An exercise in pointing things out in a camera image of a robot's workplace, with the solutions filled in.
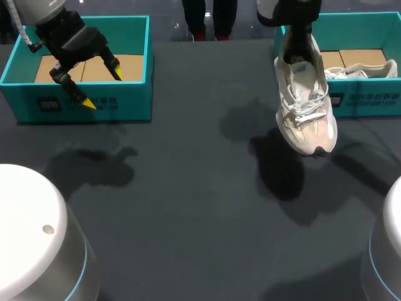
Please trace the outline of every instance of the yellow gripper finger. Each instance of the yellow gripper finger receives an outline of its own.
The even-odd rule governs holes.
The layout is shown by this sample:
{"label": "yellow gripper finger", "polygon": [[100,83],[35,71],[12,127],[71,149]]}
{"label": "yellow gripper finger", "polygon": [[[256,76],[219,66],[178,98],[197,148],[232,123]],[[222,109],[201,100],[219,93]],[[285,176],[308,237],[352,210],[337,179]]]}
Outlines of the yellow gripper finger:
{"label": "yellow gripper finger", "polygon": [[92,108],[93,110],[96,110],[95,105],[93,104],[93,102],[91,102],[91,100],[89,98],[85,99],[82,103],[82,105],[88,107],[88,108]]}
{"label": "yellow gripper finger", "polygon": [[118,65],[117,67],[115,67],[114,70],[115,70],[115,72],[117,73],[118,77],[120,77],[120,79],[123,80],[123,75],[122,75],[122,72],[121,72],[121,67],[120,67],[120,65]]}

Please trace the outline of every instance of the shoe sole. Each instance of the shoe sole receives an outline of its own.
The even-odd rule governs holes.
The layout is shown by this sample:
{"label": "shoe sole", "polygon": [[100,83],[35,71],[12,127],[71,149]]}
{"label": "shoe sole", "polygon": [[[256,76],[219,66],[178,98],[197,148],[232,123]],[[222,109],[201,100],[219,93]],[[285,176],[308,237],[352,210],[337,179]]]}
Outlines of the shoe sole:
{"label": "shoe sole", "polygon": [[331,153],[333,151],[333,149],[336,146],[337,143],[337,122],[335,121],[334,123],[334,133],[335,133],[335,143],[333,145],[333,147],[330,149],[330,151],[325,151],[324,148],[322,148],[321,146],[318,146],[315,151],[313,152],[313,154],[305,154],[304,152],[302,152],[302,150],[298,149],[294,143],[288,138],[288,136],[285,134],[284,128],[283,128],[283,119],[281,118],[281,114],[280,112],[276,113],[276,122],[277,122],[277,126],[279,131],[281,132],[281,135],[283,136],[283,138],[285,139],[285,141],[289,144],[289,146],[291,146],[292,149],[294,149],[296,152],[300,153],[302,156],[304,157],[313,157],[313,158],[320,158],[320,157],[326,157],[329,153]]}

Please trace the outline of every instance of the gray robot arm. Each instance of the gray robot arm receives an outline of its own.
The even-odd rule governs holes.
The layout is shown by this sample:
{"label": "gray robot arm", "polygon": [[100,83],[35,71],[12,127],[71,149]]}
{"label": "gray robot arm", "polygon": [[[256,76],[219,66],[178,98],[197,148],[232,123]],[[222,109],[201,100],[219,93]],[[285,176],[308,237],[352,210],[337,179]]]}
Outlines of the gray robot arm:
{"label": "gray robot arm", "polygon": [[[87,26],[77,12],[67,11],[66,0],[3,1],[29,49],[35,53],[44,45],[58,60],[50,75],[74,102],[95,108],[68,74],[81,61],[100,56],[113,77],[121,80],[120,62],[107,47],[106,38],[97,28]],[[36,27],[36,35],[40,39],[38,43],[32,43],[24,25]]]}

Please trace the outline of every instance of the shoe tongue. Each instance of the shoe tongue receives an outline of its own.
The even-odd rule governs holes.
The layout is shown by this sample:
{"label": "shoe tongue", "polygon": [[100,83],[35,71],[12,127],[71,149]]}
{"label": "shoe tongue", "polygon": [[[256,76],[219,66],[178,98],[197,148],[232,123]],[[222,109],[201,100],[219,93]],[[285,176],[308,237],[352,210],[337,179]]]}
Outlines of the shoe tongue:
{"label": "shoe tongue", "polygon": [[291,71],[295,77],[303,77],[305,74],[316,72],[314,66],[308,61],[300,61],[291,65]]}
{"label": "shoe tongue", "polygon": [[304,95],[300,103],[307,102],[309,99],[312,99],[314,92],[319,89],[319,84],[318,82],[316,82],[315,67],[308,61],[300,61],[298,63],[291,65],[291,72],[293,77],[291,81],[291,89],[295,97],[302,94],[297,85],[301,84],[307,86],[311,80],[314,81],[315,83],[314,89],[310,91],[310,94],[308,96]]}

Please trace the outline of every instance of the red shoe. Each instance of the red shoe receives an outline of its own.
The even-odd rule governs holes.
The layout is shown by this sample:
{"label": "red shoe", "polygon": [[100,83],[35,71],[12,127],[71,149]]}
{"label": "red shoe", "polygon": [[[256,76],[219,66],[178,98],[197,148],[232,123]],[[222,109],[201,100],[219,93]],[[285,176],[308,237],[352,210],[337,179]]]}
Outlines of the red shoe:
{"label": "red shoe", "polygon": [[218,34],[218,35],[216,35],[216,40],[218,40],[218,41],[229,41],[230,40],[230,36],[223,36],[222,34]]}
{"label": "red shoe", "polygon": [[193,42],[203,42],[206,41],[206,30],[198,31],[196,34],[192,35]]}

